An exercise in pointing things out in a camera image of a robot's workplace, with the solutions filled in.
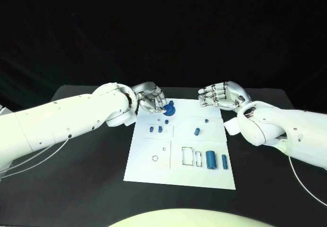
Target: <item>blue object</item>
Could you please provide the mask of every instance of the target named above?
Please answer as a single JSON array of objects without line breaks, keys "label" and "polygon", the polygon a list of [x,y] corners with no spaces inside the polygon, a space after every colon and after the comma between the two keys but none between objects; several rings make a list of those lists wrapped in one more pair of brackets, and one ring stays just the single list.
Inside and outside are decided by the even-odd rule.
[{"label": "blue object", "polygon": [[206,152],[206,167],[209,169],[216,169],[216,156],[214,151],[211,150]]},{"label": "blue object", "polygon": [[223,169],[227,169],[227,166],[226,166],[226,155],[222,155],[223,157]]},{"label": "blue object", "polygon": [[173,116],[174,113],[175,113],[174,102],[170,101],[168,104],[163,106],[163,108],[164,108],[164,110],[165,110],[164,115],[165,115],[165,116]]},{"label": "blue object", "polygon": [[199,133],[200,133],[200,129],[196,128],[194,135],[199,136]]}]

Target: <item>black tabletop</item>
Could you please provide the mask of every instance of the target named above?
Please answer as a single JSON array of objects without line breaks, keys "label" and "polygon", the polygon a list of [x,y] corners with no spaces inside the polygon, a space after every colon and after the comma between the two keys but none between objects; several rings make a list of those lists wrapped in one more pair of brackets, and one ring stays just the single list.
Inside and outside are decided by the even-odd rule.
[{"label": "black tabletop", "polygon": [[[95,88],[62,86],[52,100],[92,93]],[[196,88],[163,91],[168,98],[197,99]],[[282,90],[246,91],[252,99],[292,108]],[[224,121],[235,115],[222,111]],[[69,140],[43,164],[3,179],[1,224],[106,227],[139,213],[170,208],[223,211],[281,227],[327,223],[327,207],[301,188],[286,156],[272,147],[255,147],[240,134],[226,135],[236,190],[125,182],[132,131],[134,125],[103,124]],[[327,171],[298,160],[294,168],[307,188],[327,201]]]}]

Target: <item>white cable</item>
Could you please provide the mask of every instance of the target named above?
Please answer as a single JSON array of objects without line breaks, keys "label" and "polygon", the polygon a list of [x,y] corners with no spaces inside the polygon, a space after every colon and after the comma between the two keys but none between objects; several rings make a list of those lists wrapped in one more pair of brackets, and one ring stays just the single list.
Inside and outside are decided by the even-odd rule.
[{"label": "white cable", "polygon": [[40,163],[43,163],[43,162],[54,155],[54,153],[62,149],[62,147],[63,147],[63,145],[66,144],[66,142],[67,142],[67,140],[65,141],[65,143],[60,145],[60,147],[57,148],[57,150],[52,153],[52,155],[50,155],[43,161],[40,161],[37,164],[34,164],[34,165],[33,165],[31,167],[29,167],[27,169],[24,169],[24,170],[21,170],[21,171],[18,171],[18,172],[16,172],[16,173],[13,173],[13,174],[8,174],[8,175],[0,177],[0,179],[3,179],[4,177],[13,176],[14,174],[21,173],[23,171],[31,169],[31,168],[36,167]]},{"label": "white cable", "polygon": [[[295,175],[295,177],[296,177],[296,179],[298,179],[298,176],[296,176],[296,173],[295,173],[295,170],[294,170],[294,167],[292,167],[292,163],[291,163],[291,169],[292,169],[294,175]],[[304,187],[304,185],[302,185],[299,179],[298,179],[298,182],[299,182],[302,188],[305,189],[305,191],[311,194],[311,196],[318,200],[318,202],[321,202],[321,203],[327,206],[327,204],[325,204],[325,203],[312,195],[312,193],[307,190],[307,188]]]},{"label": "white cable", "polygon": [[39,156],[53,145],[50,145],[49,147],[46,147],[34,156],[31,156],[27,160],[24,160],[20,164],[17,164],[16,166],[11,166],[8,168],[6,168],[4,170],[0,171],[0,174],[7,172],[8,170],[11,170],[13,168],[18,167],[21,164],[24,164],[27,161],[30,161],[36,156]]}]

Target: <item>white paper sheet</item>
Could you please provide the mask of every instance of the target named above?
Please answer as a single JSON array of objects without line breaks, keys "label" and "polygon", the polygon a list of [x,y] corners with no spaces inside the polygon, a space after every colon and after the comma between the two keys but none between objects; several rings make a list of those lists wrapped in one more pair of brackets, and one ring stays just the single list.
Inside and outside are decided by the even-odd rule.
[{"label": "white paper sheet", "polygon": [[[213,106],[201,108],[197,100],[170,100],[175,107],[173,116],[138,109],[124,181],[235,190],[220,110]],[[157,132],[158,126],[163,127],[161,133]],[[194,135],[196,128],[200,128],[199,136]],[[191,148],[191,166],[183,165],[183,147]],[[206,168],[209,150],[216,155],[214,170]],[[196,165],[197,152],[201,153],[201,166]],[[223,169],[222,155],[226,155],[227,170]]]}]

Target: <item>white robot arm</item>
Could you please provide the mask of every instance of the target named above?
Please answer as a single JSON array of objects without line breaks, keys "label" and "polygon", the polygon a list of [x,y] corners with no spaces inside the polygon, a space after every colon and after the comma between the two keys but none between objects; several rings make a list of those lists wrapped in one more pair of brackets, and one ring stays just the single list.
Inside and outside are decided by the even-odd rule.
[{"label": "white robot arm", "polygon": [[108,83],[92,94],[60,99],[0,116],[0,167],[20,156],[95,130],[137,121],[138,107],[165,110],[165,98],[152,82],[134,87]]},{"label": "white robot arm", "polygon": [[252,101],[243,88],[232,81],[204,87],[199,94],[203,107],[214,105],[237,113],[237,117],[224,123],[227,131],[233,125],[236,133],[242,133],[252,145],[272,146],[285,155],[327,168],[325,114],[282,110],[268,103]]}]

